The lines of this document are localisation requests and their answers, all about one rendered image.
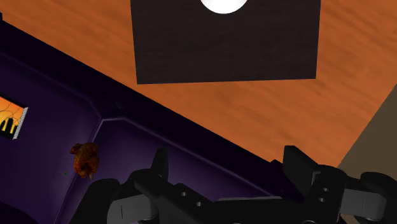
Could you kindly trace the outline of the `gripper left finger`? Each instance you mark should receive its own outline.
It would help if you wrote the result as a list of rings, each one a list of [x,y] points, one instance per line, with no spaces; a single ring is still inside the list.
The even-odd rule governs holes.
[[[123,184],[90,184],[69,224],[215,224],[213,202],[184,184],[168,182],[168,151],[157,150],[149,169]]]

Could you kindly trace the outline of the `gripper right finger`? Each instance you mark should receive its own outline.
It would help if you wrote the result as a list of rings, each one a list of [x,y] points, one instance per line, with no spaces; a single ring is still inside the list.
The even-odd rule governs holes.
[[[298,224],[338,224],[342,214],[359,224],[397,224],[397,180],[386,174],[353,178],[292,145],[284,147],[282,171],[304,196]]]

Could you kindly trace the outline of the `brown lumpy toy figure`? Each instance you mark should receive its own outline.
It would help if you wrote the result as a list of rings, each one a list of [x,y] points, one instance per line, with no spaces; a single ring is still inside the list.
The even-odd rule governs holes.
[[[95,143],[76,143],[70,151],[74,155],[73,169],[81,178],[93,178],[99,165],[98,145]]]

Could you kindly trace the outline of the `orange skyline book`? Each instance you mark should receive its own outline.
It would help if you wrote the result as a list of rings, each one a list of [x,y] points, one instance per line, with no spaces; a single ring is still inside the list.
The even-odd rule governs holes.
[[[0,136],[16,140],[28,109],[27,106],[0,94]]]

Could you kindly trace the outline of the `dark robot stand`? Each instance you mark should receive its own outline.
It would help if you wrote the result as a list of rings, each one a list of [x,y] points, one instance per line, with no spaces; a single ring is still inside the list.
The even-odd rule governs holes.
[[[316,77],[321,0],[130,0],[139,84]]]

